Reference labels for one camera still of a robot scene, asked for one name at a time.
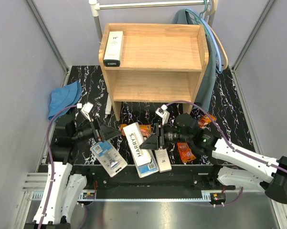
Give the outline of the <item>white Harry's razor box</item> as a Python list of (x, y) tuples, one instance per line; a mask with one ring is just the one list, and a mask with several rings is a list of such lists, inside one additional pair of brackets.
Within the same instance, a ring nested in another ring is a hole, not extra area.
[(139, 124), (132, 123), (123, 128), (127, 138), (128, 146), (132, 153), (135, 164), (140, 167), (151, 162), (151, 156), (148, 150), (141, 149), (140, 145), (143, 143), (144, 138), (140, 130)]

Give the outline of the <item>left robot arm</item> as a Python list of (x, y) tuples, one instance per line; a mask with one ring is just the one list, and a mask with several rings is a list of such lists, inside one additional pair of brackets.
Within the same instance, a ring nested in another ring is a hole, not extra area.
[(83, 189), (93, 185), (88, 172), (73, 169), (73, 149), (78, 143), (93, 139), (105, 142), (120, 135), (116, 128), (104, 124), (98, 117), (77, 125), (71, 115), (56, 119), (56, 141), (50, 146), (47, 180), (39, 208), (26, 229), (69, 229), (71, 216)]

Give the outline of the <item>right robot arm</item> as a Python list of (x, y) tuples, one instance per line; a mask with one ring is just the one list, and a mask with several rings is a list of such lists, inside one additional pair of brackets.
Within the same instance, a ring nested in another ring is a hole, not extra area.
[(211, 154), (238, 169), (215, 165), (207, 177), (209, 187), (239, 186), (262, 191), (270, 199), (287, 204), (287, 157), (279, 159), (257, 154), (231, 143), (224, 135), (202, 129), (189, 114), (177, 116), (174, 125), (155, 124), (141, 149), (159, 150), (169, 143), (187, 143), (193, 153)]

